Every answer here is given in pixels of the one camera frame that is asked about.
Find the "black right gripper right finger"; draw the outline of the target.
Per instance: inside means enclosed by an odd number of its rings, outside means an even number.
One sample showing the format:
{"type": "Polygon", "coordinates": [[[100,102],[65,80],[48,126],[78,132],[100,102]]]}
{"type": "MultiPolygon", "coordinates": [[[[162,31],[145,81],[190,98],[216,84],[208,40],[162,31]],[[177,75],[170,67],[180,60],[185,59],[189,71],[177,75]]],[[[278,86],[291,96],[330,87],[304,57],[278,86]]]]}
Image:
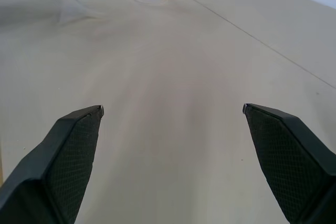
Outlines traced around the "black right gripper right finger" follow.
{"type": "Polygon", "coordinates": [[[336,154],[296,116],[243,107],[261,170],[290,224],[336,224],[336,154]]]}

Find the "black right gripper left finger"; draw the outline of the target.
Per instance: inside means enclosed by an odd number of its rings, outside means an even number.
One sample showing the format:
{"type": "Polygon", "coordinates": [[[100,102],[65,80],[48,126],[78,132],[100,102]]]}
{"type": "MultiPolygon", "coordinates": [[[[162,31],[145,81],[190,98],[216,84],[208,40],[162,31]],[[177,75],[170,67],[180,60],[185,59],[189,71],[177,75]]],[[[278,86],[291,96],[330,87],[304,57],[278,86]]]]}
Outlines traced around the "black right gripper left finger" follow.
{"type": "Polygon", "coordinates": [[[91,176],[101,105],[59,118],[0,187],[0,224],[74,224],[91,176]]]}

